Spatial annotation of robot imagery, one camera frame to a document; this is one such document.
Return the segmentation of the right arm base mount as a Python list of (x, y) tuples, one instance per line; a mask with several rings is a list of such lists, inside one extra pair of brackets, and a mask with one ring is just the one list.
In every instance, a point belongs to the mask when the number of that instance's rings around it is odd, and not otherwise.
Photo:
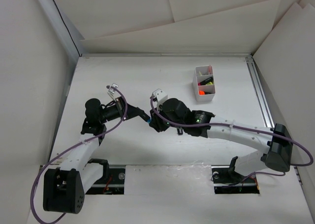
[(211, 166), (215, 194), (260, 194), (255, 176), (245, 179), (235, 172), (237, 159), (237, 156), (232, 158), (229, 165)]

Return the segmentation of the pink cap black highlighter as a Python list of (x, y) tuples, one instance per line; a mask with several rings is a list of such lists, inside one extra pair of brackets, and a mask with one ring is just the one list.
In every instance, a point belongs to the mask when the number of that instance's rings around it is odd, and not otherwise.
[(207, 85), (209, 82), (211, 82), (211, 80), (206, 79), (206, 80), (203, 80), (203, 81), (199, 82), (198, 85), (199, 86)]

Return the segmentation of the blue tip black highlighter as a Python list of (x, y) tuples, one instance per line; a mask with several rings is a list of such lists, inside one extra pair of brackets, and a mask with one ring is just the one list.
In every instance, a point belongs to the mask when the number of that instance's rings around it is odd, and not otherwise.
[(146, 113), (142, 113), (142, 114), (140, 115), (140, 117), (141, 117), (145, 122), (147, 122), (147, 123), (150, 123), (150, 122), (151, 122), (151, 117), (148, 116)]

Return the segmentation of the pink clear pen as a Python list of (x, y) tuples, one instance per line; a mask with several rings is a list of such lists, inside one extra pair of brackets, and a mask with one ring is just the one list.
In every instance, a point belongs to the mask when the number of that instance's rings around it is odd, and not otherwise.
[(211, 65), (208, 66), (208, 74), (209, 75), (213, 74), (213, 68)]

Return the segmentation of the yellow cap black highlighter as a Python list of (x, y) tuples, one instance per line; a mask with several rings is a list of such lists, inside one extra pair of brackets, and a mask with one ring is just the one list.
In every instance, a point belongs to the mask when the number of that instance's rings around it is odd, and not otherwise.
[(209, 77), (201, 82), (198, 83), (199, 86), (204, 86), (204, 85), (213, 85), (214, 84), (214, 80), (213, 77)]

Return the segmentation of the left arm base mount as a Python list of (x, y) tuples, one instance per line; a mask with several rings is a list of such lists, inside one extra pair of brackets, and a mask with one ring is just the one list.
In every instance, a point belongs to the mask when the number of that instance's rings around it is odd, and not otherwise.
[(86, 191), (88, 195), (123, 195), (125, 191), (125, 165), (110, 165), (108, 160), (90, 159), (88, 164), (102, 166), (103, 175)]

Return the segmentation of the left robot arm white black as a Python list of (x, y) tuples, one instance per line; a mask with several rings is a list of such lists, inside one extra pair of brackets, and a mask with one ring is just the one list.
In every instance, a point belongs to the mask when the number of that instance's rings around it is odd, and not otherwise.
[(85, 194), (92, 185), (96, 181), (104, 183), (109, 179), (108, 161), (91, 157), (105, 137), (106, 122), (137, 116), (145, 122), (150, 120), (142, 109), (126, 104), (122, 97), (108, 105), (101, 104), (96, 98), (89, 99), (85, 103), (85, 115), (80, 135), (82, 144), (72, 149), (59, 167), (45, 172), (45, 211), (78, 214), (83, 207)]

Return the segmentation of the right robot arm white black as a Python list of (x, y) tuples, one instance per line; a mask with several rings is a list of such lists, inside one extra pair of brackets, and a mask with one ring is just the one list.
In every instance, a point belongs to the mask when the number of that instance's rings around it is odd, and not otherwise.
[(150, 104), (149, 125), (157, 132), (174, 127), (190, 136), (226, 140), (254, 149), (246, 156), (235, 156), (231, 160), (227, 175), (234, 182), (267, 168), (281, 173), (290, 170), (292, 141), (283, 125), (275, 128), (247, 127), (211, 112), (190, 110), (176, 98), (152, 96)]

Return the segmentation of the orange tip black highlighter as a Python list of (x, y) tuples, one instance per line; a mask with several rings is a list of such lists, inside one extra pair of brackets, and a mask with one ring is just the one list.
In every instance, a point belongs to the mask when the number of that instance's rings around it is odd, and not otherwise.
[(206, 92), (206, 91), (198, 91), (200, 96), (204, 96), (204, 95), (211, 95), (212, 93), (210, 92)]

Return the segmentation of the purple tip black highlighter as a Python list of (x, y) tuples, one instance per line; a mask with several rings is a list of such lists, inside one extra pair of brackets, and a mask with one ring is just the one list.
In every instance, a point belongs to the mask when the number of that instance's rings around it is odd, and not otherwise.
[(178, 129), (177, 129), (177, 134), (178, 134), (178, 135), (183, 135), (184, 132), (183, 132), (183, 130), (182, 130), (181, 128), (178, 128)]

